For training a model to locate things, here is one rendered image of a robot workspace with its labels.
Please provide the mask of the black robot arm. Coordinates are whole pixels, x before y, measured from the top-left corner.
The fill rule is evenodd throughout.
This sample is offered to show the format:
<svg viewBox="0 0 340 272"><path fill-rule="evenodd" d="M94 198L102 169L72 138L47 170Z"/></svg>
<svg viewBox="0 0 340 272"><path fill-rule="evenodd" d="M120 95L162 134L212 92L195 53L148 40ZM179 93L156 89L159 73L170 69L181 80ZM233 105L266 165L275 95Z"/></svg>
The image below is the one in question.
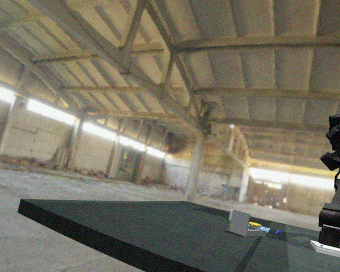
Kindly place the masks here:
<svg viewBox="0 0 340 272"><path fill-rule="evenodd" d="M336 151L335 145L340 143L340 114L329 116L329 131L326 133L326 137L332 145L332 150ZM333 146L334 145L334 146ZM338 145L335 146L338 149ZM340 228L340 168L335 175L334 188L335 196L331 203L325 203L322 211L319 213L319 227L322 227L318 241L322 245L335 247L340 249L340 229L326 227L323 224ZM324 228L323 228L324 227Z"/></svg>

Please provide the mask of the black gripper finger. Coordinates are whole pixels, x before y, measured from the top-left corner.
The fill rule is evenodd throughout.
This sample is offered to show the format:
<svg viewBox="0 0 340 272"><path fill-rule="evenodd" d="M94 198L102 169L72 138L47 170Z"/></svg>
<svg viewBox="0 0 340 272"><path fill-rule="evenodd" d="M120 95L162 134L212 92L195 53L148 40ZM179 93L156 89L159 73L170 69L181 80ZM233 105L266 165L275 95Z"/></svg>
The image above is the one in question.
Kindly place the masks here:
<svg viewBox="0 0 340 272"><path fill-rule="evenodd" d="M337 158L332 152L326 156L327 161L335 168L340 168L340 159Z"/></svg>

